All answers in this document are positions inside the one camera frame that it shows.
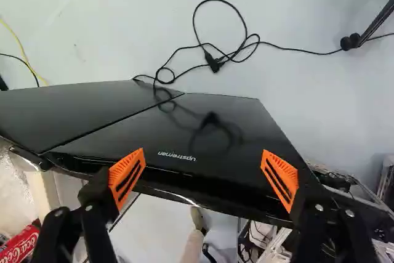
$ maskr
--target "coca-cola box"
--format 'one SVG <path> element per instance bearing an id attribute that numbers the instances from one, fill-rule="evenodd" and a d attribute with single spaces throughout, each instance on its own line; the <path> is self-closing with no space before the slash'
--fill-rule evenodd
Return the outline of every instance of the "coca-cola box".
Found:
<path id="1" fill-rule="evenodd" d="M 27 225 L 18 235 L 5 243 L 0 252 L 0 263 L 21 263 L 34 250 L 39 229 L 33 224 Z"/>

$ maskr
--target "plastic wrap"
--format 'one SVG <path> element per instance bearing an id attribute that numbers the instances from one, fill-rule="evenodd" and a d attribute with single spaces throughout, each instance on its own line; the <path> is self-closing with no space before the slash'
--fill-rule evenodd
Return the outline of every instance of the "plastic wrap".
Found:
<path id="1" fill-rule="evenodd" d="M 9 146 L 0 139 L 0 233 L 16 235 L 37 215 L 26 176 L 9 158 Z"/>

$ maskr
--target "black metal stand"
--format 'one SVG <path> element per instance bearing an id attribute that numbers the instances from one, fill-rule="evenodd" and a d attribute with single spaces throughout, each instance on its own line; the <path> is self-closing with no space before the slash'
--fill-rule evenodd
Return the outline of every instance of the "black metal stand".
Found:
<path id="1" fill-rule="evenodd" d="M 340 47 L 344 51 L 349 51 L 350 49 L 356 49 L 362 46 L 381 26 L 381 24 L 386 21 L 386 19 L 391 15 L 393 11 L 394 0 L 389 0 L 362 35 L 359 35 L 358 33 L 353 33 L 350 36 L 343 37 L 340 40 Z"/>

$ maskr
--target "orange clamp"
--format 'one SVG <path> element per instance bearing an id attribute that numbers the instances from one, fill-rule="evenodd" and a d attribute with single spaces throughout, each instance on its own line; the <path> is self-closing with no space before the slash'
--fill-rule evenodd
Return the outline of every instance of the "orange clamp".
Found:
<path id="1" fill-rule="evenodd" d="M 298 170 L 268 150 L 263 150 L 260 167 L 286 211 L 290 212 L 299 188 Z"/>
<path id="2" fill-rule="evenodd" d="M 143 150 L 140 148 L 110 167 L 108 186 L 119 211 L 146 166 Z"/>

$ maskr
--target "yellow cable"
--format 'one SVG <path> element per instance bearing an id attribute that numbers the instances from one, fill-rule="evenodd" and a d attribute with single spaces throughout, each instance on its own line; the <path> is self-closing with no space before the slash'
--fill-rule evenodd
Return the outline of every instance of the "yellow cable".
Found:
<path id="1" fill-rule="evenodd" d="M 31 70 L 31 72 L 33 72 L 33 73 L 38 77 L 38 79 L 40 79 L 40 80 L 47 86 L 47 85 L 48 85 L 48 82 L 47 82 L 44 78 L 42 78 L 37 72 L 35 72 L 34 69 L 31 67 L 31 65 L 30 65 L 30 63 L 29 63 L 29 60 L 27 59 L 27 56 L 26 56 L 26 54 L 25 54 L 25 50 L 23 49 L 22 43 L 20 43 L 20 40 L 19 40 L 18 36 L 14 33 L 14 31 L 12 31 L 11 27 L 10 27 L 3 19 L 1 19 L 1 18 L 0 18 L 0 23 L 2 23 L 3 26 L 4 26 L 5 28 L 7 28 L 7 30 L 11 33 L 11 35 L 15 38 L 16 42 L 17 42 L 18 45 L 19 45 L 20 52 L 22 53 L 23 60 L 24 60 L 24 61 L 26 62 L 26 64 L 28 65 L 28 67 L 29 67 L 29 69 Z"/>

